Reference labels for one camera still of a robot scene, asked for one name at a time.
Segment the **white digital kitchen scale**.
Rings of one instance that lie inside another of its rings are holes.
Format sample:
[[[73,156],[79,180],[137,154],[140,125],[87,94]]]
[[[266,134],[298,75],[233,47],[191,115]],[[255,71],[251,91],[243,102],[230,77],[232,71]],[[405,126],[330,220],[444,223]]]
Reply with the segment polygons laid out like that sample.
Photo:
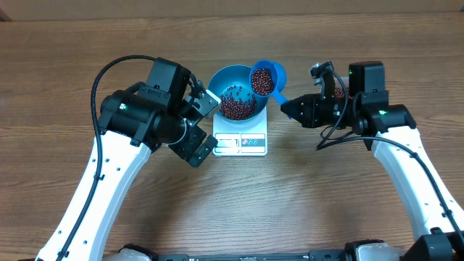
[[[264,157],[268,154],[267,107],[245,121],[213,118],[213,136],[217,146],[212,150],[217,157]]]

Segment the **blue plastic measuring scoop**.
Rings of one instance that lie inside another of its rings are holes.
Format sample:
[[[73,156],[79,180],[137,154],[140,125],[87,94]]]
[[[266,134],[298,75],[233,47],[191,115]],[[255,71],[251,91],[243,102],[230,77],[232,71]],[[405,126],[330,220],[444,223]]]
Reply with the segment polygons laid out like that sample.
[[[268,59],[256,62],[249,74],[249,82],[254,94],[259,97],[272,96],[279,105],[289,101],[281,93],[287,82],[286,71],[277,62]]]

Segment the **red adzuki beans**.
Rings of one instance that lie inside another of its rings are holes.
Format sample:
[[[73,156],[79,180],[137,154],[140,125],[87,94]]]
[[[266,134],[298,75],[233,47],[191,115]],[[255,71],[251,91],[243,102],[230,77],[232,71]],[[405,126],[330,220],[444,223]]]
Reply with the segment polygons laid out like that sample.
[[[268,98],[255,95],[251,86],[231,85],[220,95],[222,100],[220,113],[229,120],[248,120],[263,110]]]

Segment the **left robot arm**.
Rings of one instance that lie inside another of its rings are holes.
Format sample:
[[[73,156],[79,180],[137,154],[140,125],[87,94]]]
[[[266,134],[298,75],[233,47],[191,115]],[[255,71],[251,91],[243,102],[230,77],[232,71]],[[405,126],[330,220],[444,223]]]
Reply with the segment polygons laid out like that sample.
[[[37,260],[101,260],[109,232],[132,182],[151,155],[167,146],[192,167],[199,167],[217,145],[199,126],[221,100],[178,63],[143,56],[153,63],[149,77],[117,90],[96,104],[99,82],[91,89],[95,139],[83,177],[56,231]]]

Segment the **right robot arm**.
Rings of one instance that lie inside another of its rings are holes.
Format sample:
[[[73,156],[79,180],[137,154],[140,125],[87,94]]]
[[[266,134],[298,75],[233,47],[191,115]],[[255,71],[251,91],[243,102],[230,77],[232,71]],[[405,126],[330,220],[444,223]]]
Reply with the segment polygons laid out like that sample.
[[[310,260],[462,260],[463,208],[448,191],[424,149],[417,123],[403,104],[391,105],[380,61],[349,65],[348,81],[331,62],[310,68],[320,93],[285,101],[281,111],[304,128],[350,128],[324,135],[319,150],[362,141],[383,165],[407,211],[414,243],[408,249],[383,240],[347,242],[343,249],[312,250]]]

